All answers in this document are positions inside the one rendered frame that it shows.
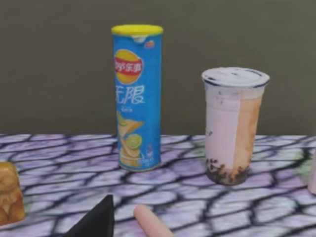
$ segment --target purple and white surface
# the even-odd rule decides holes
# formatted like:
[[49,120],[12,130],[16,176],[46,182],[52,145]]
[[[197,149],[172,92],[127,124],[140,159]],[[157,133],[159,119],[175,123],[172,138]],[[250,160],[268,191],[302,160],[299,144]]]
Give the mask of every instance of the purple and white surface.
[[162,136],[160,168],[133,173],[118,164],[111,135],[0,135],[0,161],[20,175],[25,221],[1,237],[61,237],[107,194],[115,237],[143,237],[137,203],[177,237],[316,236],[316,197],[306,189],[316,137],[257,136],[247,181],[225,187],[204,174],[204,136]]

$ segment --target table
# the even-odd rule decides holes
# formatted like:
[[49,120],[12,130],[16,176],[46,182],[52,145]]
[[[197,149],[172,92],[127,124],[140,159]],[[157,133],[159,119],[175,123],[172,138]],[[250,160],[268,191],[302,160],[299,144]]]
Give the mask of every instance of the table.
[[306,190],[316,137],[257,136],[247,181],[212,183],[202,167],[204,136],[162,136],[162,166],[119,168],[111,135],[0,135],[0,160],[18,167],[28,217],[1,237],[61,237],[106,194],[115,237],[142,237],[136,203],[177,237],[316,236],[316,197]]

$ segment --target gray wall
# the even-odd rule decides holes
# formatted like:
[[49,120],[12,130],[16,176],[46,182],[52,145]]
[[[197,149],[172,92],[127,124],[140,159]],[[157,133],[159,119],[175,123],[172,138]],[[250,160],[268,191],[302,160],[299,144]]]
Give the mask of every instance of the gray wall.
[[272,77],[260,134],[316,133],[315,0],[1,0],[0,133],[115,133],[110,27],[165,27],[162,132],[204,133],[203,70]]

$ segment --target yellow lid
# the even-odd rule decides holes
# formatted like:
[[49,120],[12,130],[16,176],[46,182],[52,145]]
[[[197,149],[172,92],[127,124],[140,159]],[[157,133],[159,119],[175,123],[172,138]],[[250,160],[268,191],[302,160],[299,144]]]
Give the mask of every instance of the yellow lid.
[[149,36],[162,34],[163,28],[154,25],[120,25],[112,27],[111,32],[120,36]]

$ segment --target white cup lid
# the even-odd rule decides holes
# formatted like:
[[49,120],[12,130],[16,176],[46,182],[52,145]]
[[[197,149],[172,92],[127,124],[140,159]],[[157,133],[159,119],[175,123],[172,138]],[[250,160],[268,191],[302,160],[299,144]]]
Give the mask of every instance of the white cup lid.
[[256,88],[265,86],[270,77],[249,68],[213,68],[203,72],[202,79],[215,86]]

